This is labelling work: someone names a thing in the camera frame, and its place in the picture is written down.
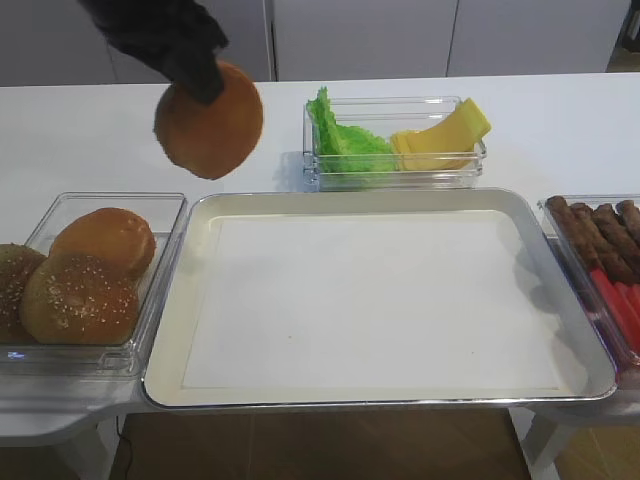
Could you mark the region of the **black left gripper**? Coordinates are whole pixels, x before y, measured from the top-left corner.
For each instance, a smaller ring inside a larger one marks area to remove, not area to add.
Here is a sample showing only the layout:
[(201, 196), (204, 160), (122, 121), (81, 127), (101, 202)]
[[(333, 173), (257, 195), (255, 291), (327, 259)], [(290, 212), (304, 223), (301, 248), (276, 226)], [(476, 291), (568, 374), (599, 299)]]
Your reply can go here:
[(160, 73), (203, 105), (224, 91), (216, 54), (229, 45), (219, 23), (192, 0), (82, 0), (107, 43)]

